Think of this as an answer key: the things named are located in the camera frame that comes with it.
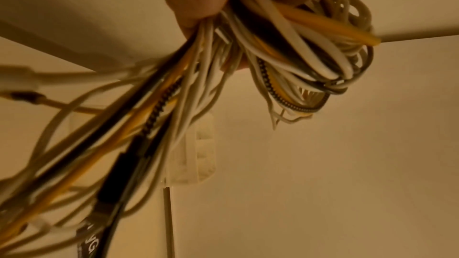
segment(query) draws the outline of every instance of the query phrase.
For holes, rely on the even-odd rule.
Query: ceiling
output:
[[[363,0],[387,40],[459,31],[455,0]],[[164,0],[0,0],[0,36],[92,69],[133,64],[184,41]]]

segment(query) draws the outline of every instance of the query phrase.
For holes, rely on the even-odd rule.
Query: bundle of cables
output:
[[[204,19],[177,52],[154,65],[79,74],[9,67],[10,76],[2,78],[8,81],[0,86],[2,97],[60,111],[37,141],[28,165],[0,183],[0,257],[46,255],[95,233],[102,238],[94,257],[105,257],[119,220],[146,204],[175,144],[213,107],[241,62],[248,63],[275,128],[280,121],[310,118],[330,95],[344,94],[363,75],[372,63],[372,47],[380,43],[371,30],[370,11],[359,0],[310,0],[296,8],[272,0],[229,0],[220,15]],[[118,81],[68,104],[33,92],[39,86],[100,80]],[[132,88],[106,109],[82,107],[88,98],[126,85]],[[74,111],[94,117],[49,147],[53,133]],[[125,145],[100,181],[74,186],[101,157]],[[150,172],[146,194],[126,209]],[[80,200],[79,207],[55,224],[42,216]],[[67,226],[86,208],[91,212],[82,223]],[[24,236],[30,225],[38,229]],[[71,239],[21,250],[45,235],[84,225],[90,226]]]

